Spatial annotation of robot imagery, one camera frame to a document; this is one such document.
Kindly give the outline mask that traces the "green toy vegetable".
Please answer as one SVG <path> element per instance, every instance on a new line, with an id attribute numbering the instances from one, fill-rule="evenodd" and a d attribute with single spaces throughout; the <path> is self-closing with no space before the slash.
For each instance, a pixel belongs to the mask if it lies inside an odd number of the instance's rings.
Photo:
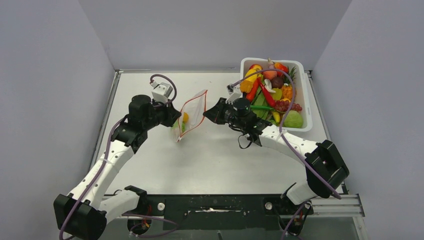
<path id="1" fill-rule="evenodd" d="M 181 135 L 186 131 L 186 124 L 176 121 L 171 128 L 177 135 Z"/>

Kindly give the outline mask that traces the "yellow toy lemon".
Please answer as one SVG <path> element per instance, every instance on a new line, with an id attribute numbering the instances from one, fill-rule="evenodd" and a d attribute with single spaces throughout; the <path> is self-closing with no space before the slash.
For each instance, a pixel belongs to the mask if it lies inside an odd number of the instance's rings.
<path id="1" fill-rule="evenodd" d="M 189 121 L 189 115 L 186 112 L 184 112 L 182 116 L 182 123 L 186 124 L 188 121 Z"/>

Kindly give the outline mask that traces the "clear zip top bag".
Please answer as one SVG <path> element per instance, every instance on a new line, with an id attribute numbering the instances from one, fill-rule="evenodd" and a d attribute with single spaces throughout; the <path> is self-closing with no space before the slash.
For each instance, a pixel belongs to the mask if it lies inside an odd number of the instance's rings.
<path id="1" fill-rule="evenodd" d="M 188 99 L 180 109 L 181 117 L 177 120 L 180 124 L 183 122 L 183 114 L 186 112 L 189 115 L 189 121 L 185 124 L 185 132 L 177 135 L 171 128 L 173 139 L 176 143 L 180 142 L 185 135 L 199 127 L 204 121 L 203 113 L 206 111 L 208 90 L 204 89 Z"/>

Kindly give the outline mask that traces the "green toy chili pepper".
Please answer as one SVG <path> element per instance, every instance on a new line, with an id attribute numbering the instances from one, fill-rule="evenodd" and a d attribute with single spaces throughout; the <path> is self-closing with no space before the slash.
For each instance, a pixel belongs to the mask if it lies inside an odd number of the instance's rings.
<path id="1" fill-rule="evenodd" d="M 252 110 L 263 110 L 263 111 L 272 111 L 272 110 L 274 110 L 273 107 L 270 107 L 270 106 L 261 106 L 261 105 L 251 105 L 250 108 Z"/>

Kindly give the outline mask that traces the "red toy chili pepper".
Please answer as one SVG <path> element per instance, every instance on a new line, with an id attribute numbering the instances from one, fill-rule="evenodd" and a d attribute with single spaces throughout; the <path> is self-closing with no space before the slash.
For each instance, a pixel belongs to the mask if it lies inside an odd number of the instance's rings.
<path id="1" fill-rule="evenodd" d="M 257 79 L 257 83 L 258 88 L 260 89 L 260 93 L 257 95 L 256 102 L 261 103 L 261 106 L 274 108 L 276 106 L 276 101 L 271 96 L 271 93 L 267 90 L 261 77 Z"/>

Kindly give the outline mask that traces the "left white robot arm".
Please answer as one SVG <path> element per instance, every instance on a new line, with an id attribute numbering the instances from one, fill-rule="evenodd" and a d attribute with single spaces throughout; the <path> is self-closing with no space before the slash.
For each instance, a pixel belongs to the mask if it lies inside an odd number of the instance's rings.
<path id="1" fill-rule="evenodd" d="M 59 194 L 54 200 L 59 239 L 67 233 L 70 240 L 97 240 L 107 224 L 141 205 L 147 193 L 132 185 L 106 200 L 103 197 L 122 167 L 147 140 L 148 131 L 158 125 L 172 127 L 181 115 L 173 101 L 164 96 L 140 94 L 131 99 L 128 113 L 111 128 L 105 151 L 94 166 L 67 195 Z"/>

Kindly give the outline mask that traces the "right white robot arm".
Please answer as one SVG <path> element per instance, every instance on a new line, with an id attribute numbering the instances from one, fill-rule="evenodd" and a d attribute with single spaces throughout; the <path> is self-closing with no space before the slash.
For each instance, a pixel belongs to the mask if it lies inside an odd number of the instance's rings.
<path id="1" fill-rule="evenodd" d="M 282 194 L 281 207 L 286 213 L 295 213 L 302 203 L 316 197 L 341 198 L 337 188 L 350 172 L 332 141 L 315 142 L 280 129 L 258 117 L 245 98 L 233 103 L 220 98 L 203 116 L 217 125 L 227 124 L 251 143 L 276 150 L 305 167 L 305 180 L 292 184 Z"/>

